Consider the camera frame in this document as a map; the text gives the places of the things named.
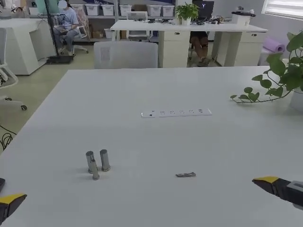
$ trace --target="chair wheel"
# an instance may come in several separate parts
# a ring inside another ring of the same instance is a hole
[[[23,111],[27,110],[27,106],[26,105],[22,105],[21,106],[21,110],[23,110]]]

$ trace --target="seated person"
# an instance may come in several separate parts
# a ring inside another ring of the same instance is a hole
[[[64,40],[66,41],[66,49],[69,55],[72,55],[72,41],[74,40],[74,36],[78,34],[76,27],[79,26],[79,22],[77,19],[77,14],[71,7],[69,3],[65,0],[61,0],[59,2],[60,15],[58,17],[58,21],[61,24],[60,26],[55,26],[53,28],[56,44],[58,48],[58,52],[63,50],[63,43],[61,42],[62,35],[64,35]]]
[[[207,67],[210,60],[207,59],[208,52],[208,37],[206,32],[194,31],[190,32],[189,42],[194,46],[195,52],[201,61],[197,64],[198,67]]]

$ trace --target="power strip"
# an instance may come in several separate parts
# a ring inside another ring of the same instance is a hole
[[[184,109],[184,110],[151,110],[141,113],[142,118],[156,118],[156,117],[187,117],[187,116],[203,116],[212,115],[208,108],[205,109]]]

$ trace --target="window blind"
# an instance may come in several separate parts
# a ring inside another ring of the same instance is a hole
[[[303,20],[303,0],[265,0],[262,13]]]

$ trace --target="laptop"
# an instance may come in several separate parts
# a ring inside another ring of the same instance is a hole
[[[193,4],[199,7],[197,20],[209,20],[214,10],[214,1],[193,0]]]

